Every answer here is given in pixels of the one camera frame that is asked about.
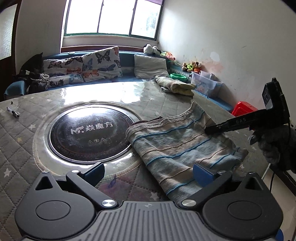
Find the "orange green plush toy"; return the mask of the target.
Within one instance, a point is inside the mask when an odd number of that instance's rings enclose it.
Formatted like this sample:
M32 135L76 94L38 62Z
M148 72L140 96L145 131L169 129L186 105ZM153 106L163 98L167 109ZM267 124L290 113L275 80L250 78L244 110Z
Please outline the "orange green plush toy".
M163 52L161 53L161 56L162 56L162 57L166 57L166 58L169 59L170 61L175 61L175 60L176 60L175 56L174 56L172 53L167 52L167 51L163 51Z

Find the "white black plush toy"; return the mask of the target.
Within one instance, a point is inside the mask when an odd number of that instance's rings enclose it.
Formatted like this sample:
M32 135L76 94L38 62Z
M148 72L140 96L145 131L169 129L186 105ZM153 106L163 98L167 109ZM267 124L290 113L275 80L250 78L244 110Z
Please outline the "white black plush toy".
M161 55L161 51L157 48L157 46L152 46L150 44L146 44L143 47L143 52L148 55L157 55L157 56Z

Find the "brown green plush toys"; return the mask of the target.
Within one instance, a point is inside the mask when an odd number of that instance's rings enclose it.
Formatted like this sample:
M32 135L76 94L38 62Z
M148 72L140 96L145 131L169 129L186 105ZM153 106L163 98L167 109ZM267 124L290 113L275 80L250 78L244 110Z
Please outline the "brown green plush toys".
M183 72L188 72L188 73L200 73L201 72L201 67L202 67L202 63L201 62L195 62L195 61L192 61L190 63L183 63L182 64L182 68L181 70Z

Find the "grey square cushion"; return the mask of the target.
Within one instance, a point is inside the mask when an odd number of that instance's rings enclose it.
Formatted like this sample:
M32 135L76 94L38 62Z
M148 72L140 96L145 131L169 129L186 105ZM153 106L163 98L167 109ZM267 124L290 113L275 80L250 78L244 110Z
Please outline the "grey square cushion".
M136 54L134 55L134 75L138 79L168 76L166 59Z

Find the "dark wooden door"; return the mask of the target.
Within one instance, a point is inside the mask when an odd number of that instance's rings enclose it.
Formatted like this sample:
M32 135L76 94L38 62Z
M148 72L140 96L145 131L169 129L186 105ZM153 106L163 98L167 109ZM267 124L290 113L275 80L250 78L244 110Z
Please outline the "dark wooden door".
M1 1L1 100L16 74L16 27L22 1Z

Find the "red plastic stool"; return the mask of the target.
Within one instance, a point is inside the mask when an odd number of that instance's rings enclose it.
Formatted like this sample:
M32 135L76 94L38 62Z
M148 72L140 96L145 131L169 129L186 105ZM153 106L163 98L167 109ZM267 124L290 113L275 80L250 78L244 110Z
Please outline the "red plastic stool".
M241 116L247 113L252 113L254 111L257 111L257 108L255 108L254 106L252 106L251 104L249 104L248 102L245 101L239 101L233 111L232 111L232 115L233 116Z

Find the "blue striped knit garment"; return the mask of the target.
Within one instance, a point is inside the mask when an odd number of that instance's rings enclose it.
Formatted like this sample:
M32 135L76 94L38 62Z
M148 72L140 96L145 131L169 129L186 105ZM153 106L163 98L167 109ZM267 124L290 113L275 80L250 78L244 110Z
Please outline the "blue striped knit garment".
M196 102L185 112L136 123L126 137L166 196L177 203L202 187L193 176L194 164L212 171L233 171L248 155L224 134L207 135L214 121Z

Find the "black pen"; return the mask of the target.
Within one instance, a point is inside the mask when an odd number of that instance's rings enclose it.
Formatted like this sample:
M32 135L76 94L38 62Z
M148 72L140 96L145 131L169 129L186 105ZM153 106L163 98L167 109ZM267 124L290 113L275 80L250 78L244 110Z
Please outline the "black pen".
M20 114L17 113L16 111L12 110L10 107L7 106L6 109L7 109L8 112L10 112L13 115L13 117L15 117L15 118L20 117Z

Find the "long butterfly print pillow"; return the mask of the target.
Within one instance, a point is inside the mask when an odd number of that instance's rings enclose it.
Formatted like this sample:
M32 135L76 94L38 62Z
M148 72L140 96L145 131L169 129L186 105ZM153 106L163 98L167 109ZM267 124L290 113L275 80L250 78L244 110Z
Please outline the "long butterfly print pillow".
M49 87L83 83L82 57L43 60L43 73L49 75Z

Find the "clear plastic storage box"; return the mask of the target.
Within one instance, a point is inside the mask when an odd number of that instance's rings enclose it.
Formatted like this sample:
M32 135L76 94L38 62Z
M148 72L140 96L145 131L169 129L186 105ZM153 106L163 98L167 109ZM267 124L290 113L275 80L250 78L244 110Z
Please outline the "clear plastic storage box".
M194 84L195 90L207 97L217 97L223 83L216 80L211 80L197 73L191 74L191 84Z

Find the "black bag on sofa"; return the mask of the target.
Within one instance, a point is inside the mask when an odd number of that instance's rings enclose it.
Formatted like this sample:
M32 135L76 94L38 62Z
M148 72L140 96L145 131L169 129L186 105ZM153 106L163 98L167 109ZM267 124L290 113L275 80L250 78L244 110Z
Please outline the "black bag on sofa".
M43 52L32 56L22 65L18 76L24 80L27 94L48 90L49 76L42 73L42 70Z

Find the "green framed window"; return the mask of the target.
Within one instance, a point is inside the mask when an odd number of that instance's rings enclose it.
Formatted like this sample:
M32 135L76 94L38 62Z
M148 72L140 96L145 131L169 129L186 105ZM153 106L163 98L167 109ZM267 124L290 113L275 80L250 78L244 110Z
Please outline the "green framed window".
M163 1L69 1L64 33L155 40L163 5Z

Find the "green bowl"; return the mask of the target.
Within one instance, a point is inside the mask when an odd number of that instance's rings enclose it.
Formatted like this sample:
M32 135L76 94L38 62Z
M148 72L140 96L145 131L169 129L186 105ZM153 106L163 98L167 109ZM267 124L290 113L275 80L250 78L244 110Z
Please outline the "green bowl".
M181 74L177 74L177 73L171 73L170 74L170 78L174 79L174 80L179 80L181 82L187 82L187 77Z

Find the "yellow folded garment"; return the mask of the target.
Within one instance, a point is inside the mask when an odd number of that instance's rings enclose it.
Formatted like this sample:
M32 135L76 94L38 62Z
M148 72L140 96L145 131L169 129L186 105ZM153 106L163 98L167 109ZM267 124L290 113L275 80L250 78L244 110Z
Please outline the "yellow folded garment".
M174 80L167 76L157 75L154 80L159 86L168 89L169 92L174 94L193 96L194 93L192 91L196 88L195 84L184 83L180 80Z

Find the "round black induction cooktop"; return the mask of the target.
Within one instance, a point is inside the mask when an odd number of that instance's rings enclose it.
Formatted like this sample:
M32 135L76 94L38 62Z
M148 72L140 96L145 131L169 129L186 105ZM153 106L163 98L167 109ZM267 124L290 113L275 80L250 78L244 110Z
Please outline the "round black induction cooktop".
M49 125L47 142L60 159L75 164L108 162L126 153L126 130L140 117L116 104L86 104L59 114Z

